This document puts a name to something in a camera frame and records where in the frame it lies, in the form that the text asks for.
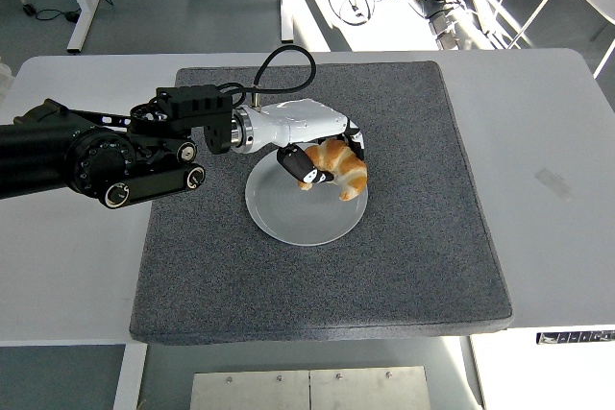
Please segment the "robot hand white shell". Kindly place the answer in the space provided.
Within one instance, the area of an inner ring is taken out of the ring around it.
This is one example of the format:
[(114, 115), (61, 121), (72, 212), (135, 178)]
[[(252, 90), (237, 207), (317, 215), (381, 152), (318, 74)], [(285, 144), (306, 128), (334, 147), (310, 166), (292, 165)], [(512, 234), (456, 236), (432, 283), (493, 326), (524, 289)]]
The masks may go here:
[(277, 103), (258, 109), (241, 106), (234, 110), (239, 141), (234, 150), (251, 154), (273, 144), (279, 148), (278, 163), (303, 183), (329, 182), (331, 169), (316, 167), (299, 146), (319, 139), (344, 136), (350, 149), (364, 159), (360, 128), (346, 115), (312, 99)]

